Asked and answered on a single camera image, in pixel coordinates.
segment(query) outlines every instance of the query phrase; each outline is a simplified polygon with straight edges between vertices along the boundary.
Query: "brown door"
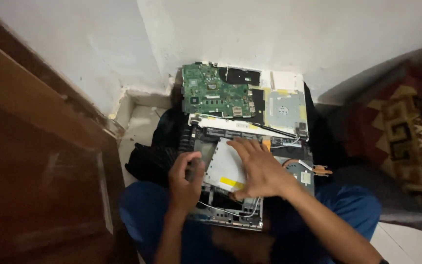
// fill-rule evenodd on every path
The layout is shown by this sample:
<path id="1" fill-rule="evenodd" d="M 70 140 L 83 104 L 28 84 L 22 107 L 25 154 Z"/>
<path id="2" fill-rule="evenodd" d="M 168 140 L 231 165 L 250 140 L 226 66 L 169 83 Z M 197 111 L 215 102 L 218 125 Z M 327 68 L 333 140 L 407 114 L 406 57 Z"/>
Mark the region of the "brown door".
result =
<path id="1" fill-rule="evenodd" d="M 0 51 L 0 261 L 105 262 L 122 184 L 115 139 Z"/>

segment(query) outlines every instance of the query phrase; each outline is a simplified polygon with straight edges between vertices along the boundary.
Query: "white wire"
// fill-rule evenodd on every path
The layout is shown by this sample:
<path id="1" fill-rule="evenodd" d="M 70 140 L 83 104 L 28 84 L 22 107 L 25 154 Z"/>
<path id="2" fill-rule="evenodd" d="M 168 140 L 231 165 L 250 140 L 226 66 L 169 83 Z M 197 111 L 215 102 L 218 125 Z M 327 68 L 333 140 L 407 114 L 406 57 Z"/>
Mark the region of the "white wire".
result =
<path id="1" fill-rule="evenodd" d="M 251 216 L 253 216 L 253 215 L 255 214 L 255 212 L 256 212 L 256 208 L 258 207 L 258 202 L 259 202 L 259 201 L 260 201 L 260 197 L 256 200 L 255 207 L 253 208 L 253 212 L 252 212 L 250 215 L 243 215 L 243 216 L 238 215 L 238 214 L 235 214 L 235 213 L 232 213 L 232 212 L 229 212 L 229 211 L 226 211 L 226 210 L 221 209 L 221 208 L 217 208 L 217 207 L 214 207 L 214 206 L 210 206 L 209 204 L 204 203 L 204 202 L 202 202 L 202 201 L 198 201 L 198 202 L 199 202 L 199 203 L 202 203 L 202 204 L 204 204 L 204 205 L 206 205 L 207 207 L 210 207 L 210 208 L 213 208 L 213 209 L 216 209 L 216 210 L 220 210 L 220 211 L 224 211 L 224 212 L 226 212 L 226 213 L 228 213 L 228 214 L 232 214 L 232 215 L 234 215 L 234 216 L 238 216 L 238 217 L 251 217 Z"/>
<path id="2" fill-rule="evenodd" d="M 301 137 L 296 137 L 296 139 L 295 139 L 293 142 L 291 142 L 291 144 L 296 143 L 296 142 L 297 142 L 297 141 L 299 141 L 300 139 L 301 139 Z M 279 148 L 279 147 L 290 147 L 290 146 L 283 145 L 283 146 L 271 147 L 271 148 Z"/>

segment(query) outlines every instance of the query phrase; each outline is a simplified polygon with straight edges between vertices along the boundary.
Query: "blue pants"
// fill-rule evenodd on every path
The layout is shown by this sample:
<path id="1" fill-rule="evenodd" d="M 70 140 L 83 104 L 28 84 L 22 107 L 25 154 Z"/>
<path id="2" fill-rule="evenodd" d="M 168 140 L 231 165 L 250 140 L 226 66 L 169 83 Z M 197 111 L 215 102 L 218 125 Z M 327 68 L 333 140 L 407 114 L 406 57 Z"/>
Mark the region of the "blue pants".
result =
<path id="1" fill-rule="evenodd" d="M 316 198 L 368 240 L 376 228 L 381 207 L 361 187 L 325 185 Z M 153 262 L 168 206 L 167 190 L 150 182 L 132 183 L 120 199 L 120 216 L 146 263 Z M 265 199 L 271 221 L 270 235 L 276 238 L 272 263 L 332 263 L 299 214 L 286 201 Z M 211 226 L 186 221 L 182 231 L 181 263 L 236 263 L 231 255 L 211 242 Z"/>

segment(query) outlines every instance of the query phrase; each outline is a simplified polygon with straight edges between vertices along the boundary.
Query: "yellow tape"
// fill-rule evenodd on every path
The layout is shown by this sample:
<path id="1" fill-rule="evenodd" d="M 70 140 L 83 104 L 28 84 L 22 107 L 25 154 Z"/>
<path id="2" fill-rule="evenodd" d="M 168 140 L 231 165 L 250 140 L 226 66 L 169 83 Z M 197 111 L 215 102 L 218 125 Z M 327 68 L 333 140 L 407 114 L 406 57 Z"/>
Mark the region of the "yellow tape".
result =
<path id="1" fill-rule="evenodd" d="M 304 105 L 299 105 L 299 117 L 305 121 L 307 120 L 307 112 Z"/>
<path id="2" fill-rule="evenodd" d="M 237 189 L 243 189 L 243 183 L 236 182 L 236 181 L 228 179 L 228 178 L 221 177 L 220 182 L 227 184 L 227 185 L 231 185 L 232 187 L 235 187 Z"/>

